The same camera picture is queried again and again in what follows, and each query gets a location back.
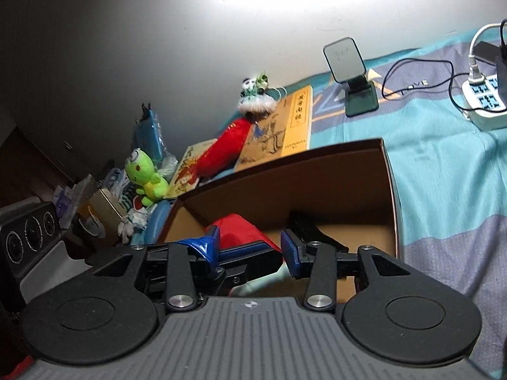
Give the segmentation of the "red cloth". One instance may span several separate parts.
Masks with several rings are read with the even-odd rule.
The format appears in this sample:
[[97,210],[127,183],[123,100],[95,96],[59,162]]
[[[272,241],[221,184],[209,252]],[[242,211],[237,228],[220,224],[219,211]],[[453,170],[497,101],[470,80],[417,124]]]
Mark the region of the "red cloth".
[[213,225],[219,229],[220,250],[233,249],[256,241],[262,241],[273,249],[280,251],[276,243],[239,214],[228,214],[216,220],[207,227],[206,231],[210,231]]

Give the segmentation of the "light blue cloth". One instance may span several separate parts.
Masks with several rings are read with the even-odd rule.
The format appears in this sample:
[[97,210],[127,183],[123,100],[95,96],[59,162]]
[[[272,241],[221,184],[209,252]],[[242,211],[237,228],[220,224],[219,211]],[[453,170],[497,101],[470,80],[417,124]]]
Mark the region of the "light blue cloth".
[[289,293],[292,283],[290,271],[283,263],[275,273],[234,287],[228,296],[234,298],[281,297]]

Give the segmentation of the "colourful picture book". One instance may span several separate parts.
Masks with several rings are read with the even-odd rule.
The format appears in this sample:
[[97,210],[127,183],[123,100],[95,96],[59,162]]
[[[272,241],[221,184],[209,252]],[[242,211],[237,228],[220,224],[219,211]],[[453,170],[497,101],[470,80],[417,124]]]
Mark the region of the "colourful picture book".
[[216,138],[195,143],[189,146],[179,163],[175,174],[169,182],[169,189],[165,199],[175,199],[188,191],[194,190],[199,181],[197,163],[202,154],[216,141]]

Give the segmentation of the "brown cardboard box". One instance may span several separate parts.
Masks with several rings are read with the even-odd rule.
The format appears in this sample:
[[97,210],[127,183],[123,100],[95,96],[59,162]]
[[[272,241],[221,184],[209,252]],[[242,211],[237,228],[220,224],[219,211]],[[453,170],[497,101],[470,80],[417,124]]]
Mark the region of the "brown cardboard box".
[[[292,211],[305,211],[317,227],[349,248],[336,252],[321,245],[306,252],[308,285],[303,305],[328,311],[348,299],[362,280],[362,253],[400,248],[398,198],[384,144],[380,139],[314,149],[250,167],[180,197],[164,226],[169,244],[163,258],[164,300],[172,310],[196,308],[210,296],[270,275],[285,263],[281,232]],[[216,220],[239,214],[269,237],[280,251],[262,241],[220,250],[213,274],[191,248],[178,244],[199,238]]]

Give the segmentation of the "tan cardboard carton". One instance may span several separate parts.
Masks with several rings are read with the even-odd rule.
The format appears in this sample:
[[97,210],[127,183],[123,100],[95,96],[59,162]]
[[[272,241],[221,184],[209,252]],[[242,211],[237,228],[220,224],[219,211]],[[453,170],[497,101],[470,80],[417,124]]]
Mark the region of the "tan cardboard carton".
[[126,210],[108,189],[99,189],[77,210],[77,227],[104,246],[118,242],[118,225]]

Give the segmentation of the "red plush toy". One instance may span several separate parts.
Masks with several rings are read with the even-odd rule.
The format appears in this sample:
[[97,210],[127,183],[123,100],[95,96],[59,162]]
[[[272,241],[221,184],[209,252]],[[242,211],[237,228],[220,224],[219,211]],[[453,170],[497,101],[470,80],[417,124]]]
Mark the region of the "red plush toy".
[[214,177],[236,161],[250,127],[251,123],[244,117],[230,123],[220,137],[199,157],[198,176],[200,178]]

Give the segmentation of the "green frog plush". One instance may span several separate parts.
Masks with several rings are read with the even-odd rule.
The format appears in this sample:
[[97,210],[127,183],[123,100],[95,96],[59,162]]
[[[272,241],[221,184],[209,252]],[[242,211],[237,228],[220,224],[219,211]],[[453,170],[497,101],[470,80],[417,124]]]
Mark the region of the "green frog plush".
[[169,183],[158,173],[153,161],[142,149],[133,149],[125,161],[126,175],[137,186],[141,204],[148,208],[163,200],[169,191]]

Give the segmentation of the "tan illustrated book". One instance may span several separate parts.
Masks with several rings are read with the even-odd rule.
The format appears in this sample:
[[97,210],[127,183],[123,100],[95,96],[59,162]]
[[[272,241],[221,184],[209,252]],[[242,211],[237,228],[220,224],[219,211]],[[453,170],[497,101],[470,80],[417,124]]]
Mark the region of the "tan illustrated book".
[[249,131],[234,171],[294,155],[309,149],[313,88],[311,85],[281,99],[276,110]]

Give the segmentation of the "blue plastic package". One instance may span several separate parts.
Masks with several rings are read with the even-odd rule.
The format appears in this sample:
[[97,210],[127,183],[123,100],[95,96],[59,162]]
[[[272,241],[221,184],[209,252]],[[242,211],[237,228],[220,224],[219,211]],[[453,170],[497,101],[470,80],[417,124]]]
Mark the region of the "blue plastic package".
[[141,105],[142,116],[136,121],[132,147],[142,149],[159,167],[163,163],[166,148],[163,143],[161,126],[157,114],[151,109],[151,104]]

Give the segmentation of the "panda ornament white fluff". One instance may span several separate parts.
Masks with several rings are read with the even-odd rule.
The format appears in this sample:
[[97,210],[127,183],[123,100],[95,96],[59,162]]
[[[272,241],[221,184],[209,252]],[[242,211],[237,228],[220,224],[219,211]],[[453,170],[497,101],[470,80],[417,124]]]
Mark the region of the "panda ornament white fluff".
[[267,93],[268,87],[266,74],[243,80],[237,108],[249,121],[262,119],[276,110],[277,101]]

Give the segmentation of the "green phone stand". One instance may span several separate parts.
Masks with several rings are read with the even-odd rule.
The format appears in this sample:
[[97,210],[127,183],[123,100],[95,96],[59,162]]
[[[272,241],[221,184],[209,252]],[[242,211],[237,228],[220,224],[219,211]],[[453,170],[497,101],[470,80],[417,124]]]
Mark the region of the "green phone stand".
[[367,69],[352,37],[344,37],[323,47],[333,80],[344,85],[345,116],[357,117],[379,108],[375,85],[367,79]]

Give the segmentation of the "white power strip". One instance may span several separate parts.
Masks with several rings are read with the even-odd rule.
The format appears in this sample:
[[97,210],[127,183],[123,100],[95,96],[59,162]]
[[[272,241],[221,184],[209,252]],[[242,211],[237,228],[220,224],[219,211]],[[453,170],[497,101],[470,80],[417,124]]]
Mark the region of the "white power strip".
[[487,76],[482,85],[465,81],[462,93],[467,101],[467,118],[482,131],[503,129],[507,126],[506,105],[498,95],[497,75]]

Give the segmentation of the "black power adapter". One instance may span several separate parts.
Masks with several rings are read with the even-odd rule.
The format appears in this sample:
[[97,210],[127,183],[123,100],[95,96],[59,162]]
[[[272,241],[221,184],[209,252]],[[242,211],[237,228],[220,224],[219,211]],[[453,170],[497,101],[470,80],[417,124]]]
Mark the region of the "black power adapter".
[[496,57],[497,92],[504,105],[507,105],[507,64],[501,56]]

